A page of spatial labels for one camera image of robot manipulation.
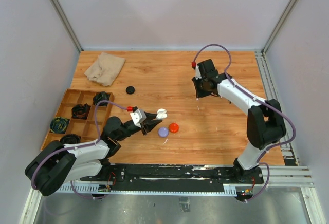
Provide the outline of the white round charging case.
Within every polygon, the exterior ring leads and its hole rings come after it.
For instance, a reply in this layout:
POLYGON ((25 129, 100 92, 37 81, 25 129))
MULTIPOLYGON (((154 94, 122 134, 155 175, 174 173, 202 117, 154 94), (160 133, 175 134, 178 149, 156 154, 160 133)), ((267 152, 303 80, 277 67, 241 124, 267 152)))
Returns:
POLYGON ((157 120, 163 120, 165 118, 167 118, 168 115, 167 115, 167 110, 164 109, 164 108, 160 108, 157 113, 156 113, 156 119, 157 120))

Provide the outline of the purple round charging case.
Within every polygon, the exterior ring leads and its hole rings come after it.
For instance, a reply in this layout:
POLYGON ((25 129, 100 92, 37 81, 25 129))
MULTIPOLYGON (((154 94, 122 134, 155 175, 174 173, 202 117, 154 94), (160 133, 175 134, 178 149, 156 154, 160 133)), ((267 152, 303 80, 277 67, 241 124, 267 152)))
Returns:
POLYGON ((169 130, 166 127, 161 127, 158 130, 158 135, 162 138, 165 138, 169 135, 169 130))

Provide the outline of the orange round charging case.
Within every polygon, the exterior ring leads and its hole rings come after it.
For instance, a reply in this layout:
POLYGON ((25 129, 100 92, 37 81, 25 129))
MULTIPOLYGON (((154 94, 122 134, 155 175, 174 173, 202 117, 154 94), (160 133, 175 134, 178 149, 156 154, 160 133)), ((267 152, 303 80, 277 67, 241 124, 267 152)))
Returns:
POLYGON ((179 125, 177 123, 171 123, 169 126, 168 126, 168 130, 169 132, 171 133, 177 133, 179 131, 179 125))

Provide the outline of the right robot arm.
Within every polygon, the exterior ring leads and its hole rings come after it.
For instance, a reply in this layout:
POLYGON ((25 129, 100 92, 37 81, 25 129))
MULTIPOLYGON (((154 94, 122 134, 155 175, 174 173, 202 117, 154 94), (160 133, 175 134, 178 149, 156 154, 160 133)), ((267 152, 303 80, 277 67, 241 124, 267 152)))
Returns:
POLYGON ((266 153, 266 149, 286 134, 283 117, 273 110, 280 111, 280 103, 275 99, 265 100, 254 95, 228 73, 219 73, 211 59, 200 63, 193 61, 191 66, 195 70, 192 82, 197 98, 225 98, 247 116, 248 143, 242 154, 234 160, 232 169, 234 179, 244 183, 259 166, 260 157, 266 153))

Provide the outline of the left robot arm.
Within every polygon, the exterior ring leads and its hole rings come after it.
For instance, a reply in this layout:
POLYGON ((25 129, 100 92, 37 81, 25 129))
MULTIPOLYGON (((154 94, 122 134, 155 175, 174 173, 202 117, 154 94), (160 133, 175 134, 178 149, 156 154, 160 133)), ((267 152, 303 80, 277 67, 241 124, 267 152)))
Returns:
POLYGON ((32 188, 49 196, 69 181, 89 176, 107 179, 110 168, 103 160, 119 151, 119 142, 137 132, 146 135, 168 115, 165 109, 155 114, 136 109, 130 116, 125 123, 116 116, 108 118, 100 137, 90 142, 72 145, 52 141, 25 168, 32 188))

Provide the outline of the black round charging case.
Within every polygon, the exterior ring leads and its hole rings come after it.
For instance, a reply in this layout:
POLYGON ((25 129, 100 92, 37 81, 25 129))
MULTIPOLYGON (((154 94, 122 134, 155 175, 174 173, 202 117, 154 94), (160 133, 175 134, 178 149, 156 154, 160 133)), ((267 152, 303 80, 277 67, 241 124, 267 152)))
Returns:
POLYGON ((135 88, 133 86, 128 86, 125 91, 128 95, 132 95, 135 92, 135 88))

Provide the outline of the wooden compartment tray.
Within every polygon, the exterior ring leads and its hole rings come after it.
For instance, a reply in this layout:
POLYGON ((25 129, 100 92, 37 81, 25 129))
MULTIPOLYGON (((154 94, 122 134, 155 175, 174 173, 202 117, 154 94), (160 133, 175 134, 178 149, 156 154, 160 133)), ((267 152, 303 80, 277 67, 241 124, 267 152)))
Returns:
POLYGON ((43 150, 50 142, 80 143, 95 140, 97 129, 103 129, 112 105, 96 104, 101 100, 114 100, 110 92, 67 89, 55 117, 41 146, 43 150))

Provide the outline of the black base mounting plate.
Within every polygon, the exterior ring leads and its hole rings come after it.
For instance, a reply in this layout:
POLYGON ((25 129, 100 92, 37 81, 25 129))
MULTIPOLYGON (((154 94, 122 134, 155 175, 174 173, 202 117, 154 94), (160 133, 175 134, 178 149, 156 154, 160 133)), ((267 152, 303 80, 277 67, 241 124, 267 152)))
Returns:
POLYGON ((258 167, 241 174, 232 166, 170 164, 107 164, 81 181, 114 184, 112 190, 150 192, 221 192, 224 184, 263 184, 258 167))

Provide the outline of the beige folded cloth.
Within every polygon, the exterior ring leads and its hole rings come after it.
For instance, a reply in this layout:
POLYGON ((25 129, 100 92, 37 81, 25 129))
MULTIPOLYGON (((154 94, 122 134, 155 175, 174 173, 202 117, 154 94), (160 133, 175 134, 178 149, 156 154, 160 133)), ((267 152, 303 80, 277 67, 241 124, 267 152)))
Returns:
POLYGON ((112 86, 124 64, 125 58, 102 52, 84 74, 89 81, 112 86))

